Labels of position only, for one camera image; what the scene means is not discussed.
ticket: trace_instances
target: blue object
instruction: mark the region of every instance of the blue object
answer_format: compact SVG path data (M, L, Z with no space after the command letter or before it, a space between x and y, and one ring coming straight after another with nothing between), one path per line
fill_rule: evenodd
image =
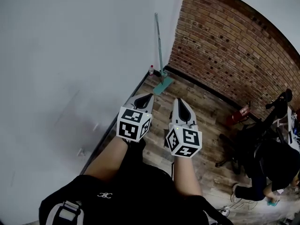
M277 205L278 202L279 202L279 201L271 202L271 200L269 200L269 201L267 202L267 205L268 205L268 206L273 206L273 207L275 207L275 206Z
M165 77L164 81L161 82L159 85L157 85L154 89L153 92L155 95L161 94L171 83L173 82L173 79L170 77Z
M159 34L159 25L158 25L158 14L155 13L155 21L157 26L157 36L158 36L158 53L159 53L159 64L160 64L160 74L161 74L161 83L157 85L153 92L155 95L161 94L172 82L173 79L167 76L167 73L164 72L163 68L163 59L161 55L161 42L160 42L160 34Z

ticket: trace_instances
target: person's hand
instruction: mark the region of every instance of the person's hand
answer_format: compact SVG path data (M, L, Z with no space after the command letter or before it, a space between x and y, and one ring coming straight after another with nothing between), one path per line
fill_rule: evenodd
M271 200L271 203L278 203L279 202L279 197L274 197L274 198L272 198Z
M270 198L267 202L267 205L275 207L278 202L279 202L279 197Z

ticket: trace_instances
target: red brick wall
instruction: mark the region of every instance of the red brick wall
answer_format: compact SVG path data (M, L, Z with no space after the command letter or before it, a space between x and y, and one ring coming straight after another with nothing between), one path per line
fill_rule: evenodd
M169 65L265 118L290 88L300 108L300 58L284 35L240 0L183 0Z

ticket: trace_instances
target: person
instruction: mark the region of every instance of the person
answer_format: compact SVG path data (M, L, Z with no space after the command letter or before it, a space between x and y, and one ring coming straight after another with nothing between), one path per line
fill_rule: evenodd
M289 184L293 187L299 185L300 153L289 146L283 137L281 142L277 142L268 134L274 119L276 117L281 119L286 115L287 104L292 97L292 91L287 89L272 104L266 105L267 109L273 106L274 109L263 122L238 134L238 144L243 146L236 149L243 158L243 165L251 177L252 187L234 184L232 202L237 202L238 198L261 201L267 197L268 202L276 205L279 197L275 191L284 189Z
M66 220L68 214L52 213L56 204L70 201L84 213L85 225L162 220L208 225L204 211L218 224L232 225L203 197L191 158L175 157L173 181L163 170L143 163L145 144L143 139L128 142L114 137L84 175L41 202L40 224L77 224ZM47 221L50 216L53 223Z
M238 198L261 201L267 197L271 203L276 204L279 197L275 191L284 189L289 184L293 187L299 185L300 153L287 143L282 144L274 140L263 142L257 150L252 166L252 187L234 184L232 202L237 202Z

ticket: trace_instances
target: white shoe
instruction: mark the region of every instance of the white shoe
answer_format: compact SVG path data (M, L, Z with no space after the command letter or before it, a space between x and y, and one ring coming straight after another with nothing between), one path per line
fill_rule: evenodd
M117 118L116 136L138 143L149 131L152 120L154 95L145 93L131 97L120 108Z
M232 194L230 197L231 202L236 203L238 201L238 198L235 196L235 189L238 186L238 183L235 183L232 187Z

